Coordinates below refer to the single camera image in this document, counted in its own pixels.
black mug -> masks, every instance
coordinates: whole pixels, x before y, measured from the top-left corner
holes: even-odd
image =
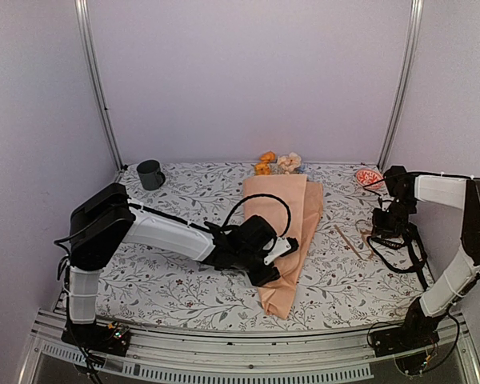
[[[156,160],[145,160],[137,166],[138,178],[141,180],[142,188],[145,190],[157,190],[164,182],[166,176],[162,173],[160,162]]]

towel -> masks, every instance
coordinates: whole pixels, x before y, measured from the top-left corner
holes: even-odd
[[[291,211],[291,224],[286,236],[296,238],[296,252],[274,262],[281,277],[258,289],[266,314],[287,318],[294,303],[297,281],[323,212],[323,186],[308,182],[305,174],[254,176],[243,183],[244,196],[273,194],[281,198]],[[244,206],[245,218],[262,216],[281,234],[286,227],[286,209],[271,198],[254,198]]]

white wall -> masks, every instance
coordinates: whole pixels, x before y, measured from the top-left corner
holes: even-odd
[[[53,303],[70,212],[113,177],[72,1],[0,0],[0,384]]]
[[[480,176],[480,1],[427,1],[409,93],[389,164]],[[462,215],[421,204],[438,276],[458,247]],[[480,283],[462,303],[480,357]]]
[[[127,163],[376,162],[411,1],[95,0],[90,20]]]

peach cloth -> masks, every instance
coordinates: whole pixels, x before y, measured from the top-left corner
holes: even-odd
[[[286,236],[296,238],[299,248],[284,258],[276,259],[274,264],[279,269],[281,278],[258,289],[266,314],[287,318],[294,304],[302,264],[322,218],[323,185],[308,182],[305,174],[254,176],[244,181],[243,193],[244,196],[273,194],[290,207],[291,224]],[[286,209],[272,198],[249,200],[244,206],[244,213],[246,219],[253,214],[262,216],[278,234],[286,227]]]

red plate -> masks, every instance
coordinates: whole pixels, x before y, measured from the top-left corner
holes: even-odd
[[[355,178],[361,186],[368,186],[372,182],[378,182],[382,180],[382,175],[376,170],[371,170],[369,168],[361,168],[355,173]],[[373,184],[368,188],[371,190],[378,190],[382,186],[382,182],[378,184]]]

